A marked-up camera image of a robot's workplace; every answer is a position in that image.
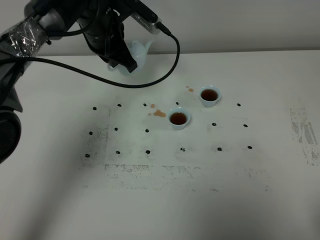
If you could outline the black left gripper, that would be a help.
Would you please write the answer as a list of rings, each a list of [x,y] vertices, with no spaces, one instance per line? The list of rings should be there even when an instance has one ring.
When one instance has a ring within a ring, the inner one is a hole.
[[[138,64],[124,42],[118,14],[108,6],[90,4],[82,13],[82,27],[90,25],[83,34],[89,49],[112,68],[121,65],[132,73]]]

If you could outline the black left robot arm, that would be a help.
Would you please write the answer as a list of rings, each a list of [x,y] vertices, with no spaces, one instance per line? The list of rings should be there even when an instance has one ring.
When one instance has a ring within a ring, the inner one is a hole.
[[[106,63],[130,73],[137,67],[124,41],[121,0],[31,0],[24,20],[0,36],[0,160],[6,160],[21,137],[22,112],[15,84],[45,44],[84,35],[89,48]]]

